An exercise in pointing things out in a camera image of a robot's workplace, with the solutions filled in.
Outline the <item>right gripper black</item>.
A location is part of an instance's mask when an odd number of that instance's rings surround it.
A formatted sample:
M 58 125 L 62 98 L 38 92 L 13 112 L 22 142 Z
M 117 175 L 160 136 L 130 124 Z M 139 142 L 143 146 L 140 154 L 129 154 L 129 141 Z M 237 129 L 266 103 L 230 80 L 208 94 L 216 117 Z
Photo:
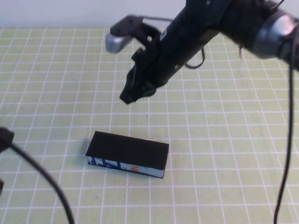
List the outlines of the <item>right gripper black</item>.
M 198 69 L 206 59 L 205 29 L 166 29 L 149 49 L 135 52 L 120 99 L 127 105 L 151 97 L 183 66 Z

